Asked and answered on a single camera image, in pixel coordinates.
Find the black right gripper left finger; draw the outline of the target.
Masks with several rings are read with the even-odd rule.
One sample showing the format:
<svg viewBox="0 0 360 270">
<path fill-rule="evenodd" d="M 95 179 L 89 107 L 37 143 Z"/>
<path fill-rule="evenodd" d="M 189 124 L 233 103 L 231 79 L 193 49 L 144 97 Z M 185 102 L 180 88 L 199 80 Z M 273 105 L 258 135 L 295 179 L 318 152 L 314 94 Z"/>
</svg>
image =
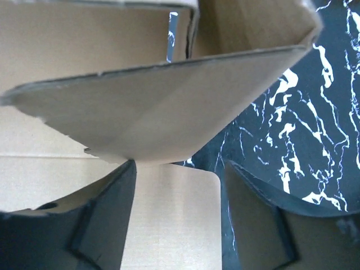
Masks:
<svg viewBox="0 0 360 270">
<path fill-rule="evenodd" d="M 36 209 L 1 212 L 1 268 L 119 269 L 136 176 L 130 160 Z"/>
</svg>

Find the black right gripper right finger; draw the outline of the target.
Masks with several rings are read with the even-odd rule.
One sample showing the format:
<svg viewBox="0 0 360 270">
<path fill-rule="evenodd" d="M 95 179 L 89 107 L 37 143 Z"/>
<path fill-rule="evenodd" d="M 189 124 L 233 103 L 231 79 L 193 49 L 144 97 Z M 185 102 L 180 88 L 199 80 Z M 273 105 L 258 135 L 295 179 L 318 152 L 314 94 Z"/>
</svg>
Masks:
<svg viewBox="0 0 360 270">
<path fill-rule="evenodd" d="M 304 201 L 233 161 L 224 185 L 243 269 L 359 268 L 359 210 Z"/>
</svg>

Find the brown cardboard box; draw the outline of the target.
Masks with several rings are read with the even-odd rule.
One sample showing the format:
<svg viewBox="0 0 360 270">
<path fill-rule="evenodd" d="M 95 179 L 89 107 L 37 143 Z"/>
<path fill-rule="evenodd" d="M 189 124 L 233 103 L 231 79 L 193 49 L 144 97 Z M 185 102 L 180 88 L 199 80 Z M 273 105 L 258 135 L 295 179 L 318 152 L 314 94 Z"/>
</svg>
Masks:
<svg viewBox="0 0 360 270">
<path fill-rule="evenodd" d="M 1 212 L 137 168 L 120 268 L 221 269 L 216 174 L 177 165 L 306 55 L 311 1 L 2 1 Z"/>
</svg>

